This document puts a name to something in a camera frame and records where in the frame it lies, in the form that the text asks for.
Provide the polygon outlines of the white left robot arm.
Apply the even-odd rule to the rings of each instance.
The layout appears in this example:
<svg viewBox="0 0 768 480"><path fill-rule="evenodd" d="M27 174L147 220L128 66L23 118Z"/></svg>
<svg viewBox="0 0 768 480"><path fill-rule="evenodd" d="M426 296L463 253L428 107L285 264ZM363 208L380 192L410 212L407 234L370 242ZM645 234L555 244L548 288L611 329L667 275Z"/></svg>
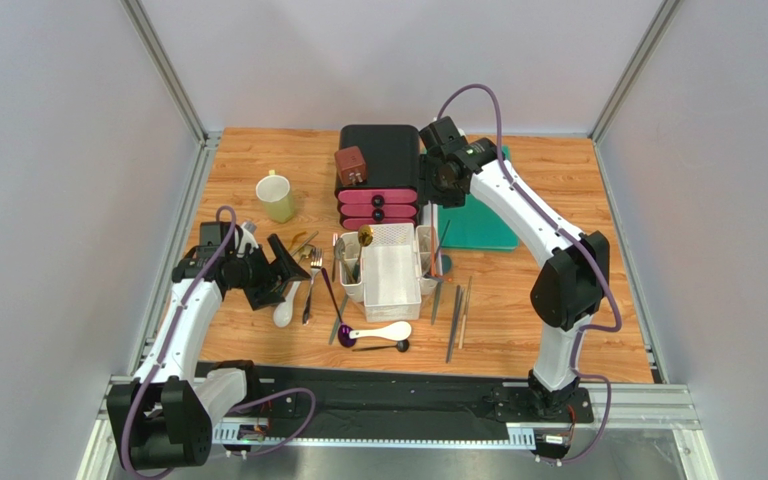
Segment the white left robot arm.
<svg viewBox="0 0 768 480"><path fill-rule="evenodd" d="M243 291L258 310L283 303L283 287L310 277L275 234L267 239L274 255L268 259L253 228L204 222L198 244L174 267L170 304L150 352L132 380L107 395L125 470L153 470L163 477L176 468L201 466L224 416L261 404L250 361L220 362L203 383L194 382L206 333L228 291Z"/></svg>

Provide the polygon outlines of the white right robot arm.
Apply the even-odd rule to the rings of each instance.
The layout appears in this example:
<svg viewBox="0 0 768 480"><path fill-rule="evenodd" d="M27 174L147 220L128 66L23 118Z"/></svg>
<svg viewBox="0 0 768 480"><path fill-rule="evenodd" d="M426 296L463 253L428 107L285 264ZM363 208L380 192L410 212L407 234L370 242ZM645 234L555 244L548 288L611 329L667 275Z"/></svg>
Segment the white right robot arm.
<svg viewBox="0 0 768 480"><path fill-rule="evenodd" d="M527 185L501 147L488 138L469 141L450 117L430 123L419 137L426 196L444 208L461 207L468 197L478 200L517 235L538 265L530 302L543 327L525 404L538 417L568 413L581 379L585 331L609 295L608 239L564 220Z"/></svg>

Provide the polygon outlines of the orange chopstick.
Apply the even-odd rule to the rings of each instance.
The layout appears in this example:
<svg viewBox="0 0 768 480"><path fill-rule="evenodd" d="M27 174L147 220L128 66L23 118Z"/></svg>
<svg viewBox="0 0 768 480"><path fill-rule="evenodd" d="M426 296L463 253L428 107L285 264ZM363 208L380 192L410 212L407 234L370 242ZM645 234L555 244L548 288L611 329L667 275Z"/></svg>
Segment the orange chopstick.
<svg viewBox="0 0 768 480"><path fill-rule="evenodd" d="M434 226L430 227L430 246L429 246L429 269L428 269L428 276L431 278L435 278L437 276L437 269L436 269L436 247L437 247L437 232L436 228Z"/></svg>

